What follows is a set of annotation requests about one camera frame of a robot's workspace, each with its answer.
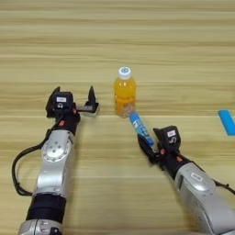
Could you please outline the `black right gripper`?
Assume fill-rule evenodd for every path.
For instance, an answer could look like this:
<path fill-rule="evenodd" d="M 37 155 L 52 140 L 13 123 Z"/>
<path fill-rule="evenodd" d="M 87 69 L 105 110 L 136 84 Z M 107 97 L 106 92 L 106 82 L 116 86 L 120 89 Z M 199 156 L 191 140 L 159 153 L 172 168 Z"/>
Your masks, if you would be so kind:
<path fill-rule="evenodd" d="M 153 132 L 156 135 L 158 142 L 162 143 L 162 130 L 153 129 Z M 138 143 L 143 153 L 147 156 L 150 164 L 158 164 L 159 167 L 163 171 L 166 171 L 173 179 L 179 169 L 185 165 L 185 158 L 181 155 L 178 148 L 173 148 L 170 151 L 161 148 L 159 151 L 154 151 L 147 140 L 141 135 L 138 135 Z"/>

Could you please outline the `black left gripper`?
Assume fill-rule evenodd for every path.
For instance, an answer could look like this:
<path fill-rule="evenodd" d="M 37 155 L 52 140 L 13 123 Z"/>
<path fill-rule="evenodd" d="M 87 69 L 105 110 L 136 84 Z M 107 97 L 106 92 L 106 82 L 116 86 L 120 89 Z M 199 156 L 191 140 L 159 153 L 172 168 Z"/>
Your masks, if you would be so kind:
<path fill-rule="evenodd" d="M 76 106 L 73 107 L 71 111 L 62 111 L 60 113 L 57 113 L 55 116 L 55 113 L 53 111 L 53 95 L 57 92 L 59 92 L 61 88 L 58 86 L 56 87 L 53 92 L 51 93 L 48 103 L 46 105 L 46 112 L 47 112 L 47 118 L 54 118 L 56 119 L 56 124 L 54 129 L 55 130 L 66 130 L 70 131 L 72 134 L 76 133 L 78 124 L 81 120 L 81 113 L 86 114 L 94 114 L 95 113 L 95 90 L 94 87 L 91 86 L 88 93 L 88 105 L 89 106 Z"/>

